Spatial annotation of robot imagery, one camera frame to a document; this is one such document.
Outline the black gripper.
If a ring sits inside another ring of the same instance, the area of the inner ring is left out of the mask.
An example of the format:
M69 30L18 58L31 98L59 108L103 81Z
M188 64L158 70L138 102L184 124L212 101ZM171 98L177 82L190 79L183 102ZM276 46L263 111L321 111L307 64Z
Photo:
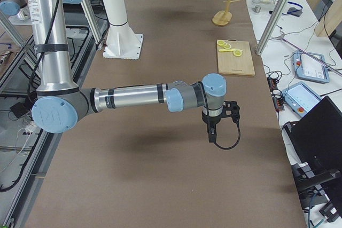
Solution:
M202 120L207 125L208 140L210 143L216 143L216 125L221 119L232 118L233 123L239 127L240 107L236 101L224 101L222 107L215 110L202 108Z

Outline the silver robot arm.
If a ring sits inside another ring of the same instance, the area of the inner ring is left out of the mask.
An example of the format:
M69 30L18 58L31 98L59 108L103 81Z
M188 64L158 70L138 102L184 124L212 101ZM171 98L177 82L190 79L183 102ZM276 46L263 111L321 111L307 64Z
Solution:
M37 101L32 117L41 129L63 133L92 113L105 109L166 103L169 111L202 109L208 139L216 143L216 125L230 117L239 123L239 106L226 101L226 80L217 73L206 75L200 82L182 81L109 89L80 89L73 81L63 0L27 0L32 23L37 64L40 74Z
M16 16L21 21L30 18L26 0L1 0L1 11L7 16Z

